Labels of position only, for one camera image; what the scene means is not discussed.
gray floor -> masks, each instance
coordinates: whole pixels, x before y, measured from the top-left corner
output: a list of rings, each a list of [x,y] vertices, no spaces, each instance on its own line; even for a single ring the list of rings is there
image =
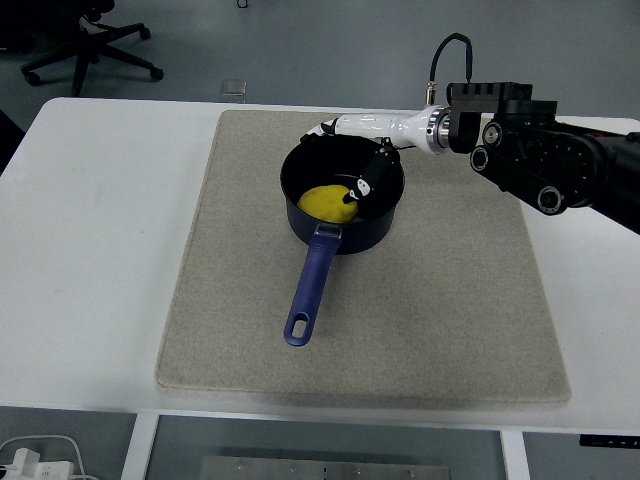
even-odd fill
[[[635,0],[248,3],[117,1],[103,21],[145,22],[152,38],[115,45],[165,78],[103,59],[89,67],[82,96],[215,102],[223,79],[240,78],[247,103],[420,109],[433,53],[458,31],[474,42],[475,81],[532,83],[560,114],[640,117]],[[39,53],[0,54],[0,108],[24,129],[47,100],[70,94],[72,60],[41,69],[40,86],[24,81],[20,65]],[[462,44],[445,50],[437,80],[464,81]]]
[[[640,451],[580,446],[579,435],[525,433],[531,480],[637,479]]]
[[[147,480],[218,478],[204,468],[207,457],[217,455],[429,465],[448,468],[451,480],[505,478],[500,436],[495,431],[167,416],[158,424]],[[243,473],[242,478],[257,478],[250,471]],[[412,475],[403,477],[409,480]]]
[[[132,413],[79,412],[33,408],[0,408],[0,443],[24,435],[65,435],[77,444],[85,473],[100,480],[119,480],[136,417]],[[68,461],[80,474],[73,445],[63,439],[24,439],[0,451],[0,465],[11,464],[19,448],[40,454],[41,462]]]

blue saucepan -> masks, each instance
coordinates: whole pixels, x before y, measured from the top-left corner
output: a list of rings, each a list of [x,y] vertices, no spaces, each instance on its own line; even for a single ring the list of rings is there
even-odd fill
[[[393,152],[393,167],[367,197],[358,201],[358,215],[348,224],[318,220],[298,208],[306,191],[321,185],[341,184],[351,189],[380,144],[360,137],[315,135],[297,145],[285,159],[280,184],[286,197],[287,218],[294,233],[309,248],[302,268],[284,338],[293,346],[311,339],[327,275],[336,254],[367,250],[384,238],[404,191],[400,156]]]

yellow lemon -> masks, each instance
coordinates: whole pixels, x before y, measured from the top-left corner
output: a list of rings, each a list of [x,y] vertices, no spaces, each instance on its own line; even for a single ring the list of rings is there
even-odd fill
[[[349,223],[358,213],[356,202],[343,203],[349,192],[343,185],[323,185],[305,192],[298,207],[312,217],[332,223]]]

pan handle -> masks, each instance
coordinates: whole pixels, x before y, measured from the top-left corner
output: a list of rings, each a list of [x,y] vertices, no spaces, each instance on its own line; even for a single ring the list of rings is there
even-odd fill
[[[289,345],[301,347],[311,339],[329,268],[342,243],[341,236],[342,229],[339,226],[328,224],[319,224],[311,236],[307,258],[284,327],[284,339]],[[298,322],[305,324],[304,332],[301,336],[294,336]]]

white cable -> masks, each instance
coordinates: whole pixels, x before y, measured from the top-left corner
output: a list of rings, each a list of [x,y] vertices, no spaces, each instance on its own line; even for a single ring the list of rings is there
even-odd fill
[[[85,474],[84,465],[82,464],[82,457],[80,456],[80,448],[78,448],[78,444],[73,438],[67,437],[66,435],[24,435],[22,437],[13,437],[13,438],[10,438],[9,440],[5,440],[4,442],[2,442],[0,444],[0,450],[2,450],[8,443],[16,442],[18,440],[41,440],[41,439],[47,439],[47,438],[58,438],[60,440],[67,440],[71,442],[71,444],[73,445],[73,448],[75,448],[76,450],[76,455],[78,457],[78,468],[80,469],[80,473],[82,474],[82,475],[78,475],[78,477],[76,478],[93,478],[95,480],[98,480],[96,479],[96,477],[91,477],[90,475]]]

